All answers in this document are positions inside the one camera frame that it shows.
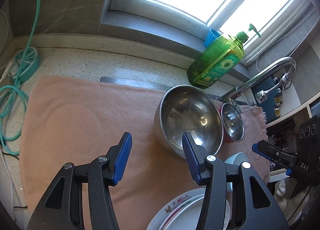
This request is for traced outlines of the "white gloved right hand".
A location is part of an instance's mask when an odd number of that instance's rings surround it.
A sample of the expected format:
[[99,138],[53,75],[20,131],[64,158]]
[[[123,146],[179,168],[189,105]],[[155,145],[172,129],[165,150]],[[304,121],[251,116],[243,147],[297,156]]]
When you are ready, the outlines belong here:
[[294,194],[296,187],[299,187],[297,180],[287,177],[275,184],[273,195],[289,226],[299,219],[302,210],[309,201],[310,187],[302,188],[302,190],[298,190],[297,194]]

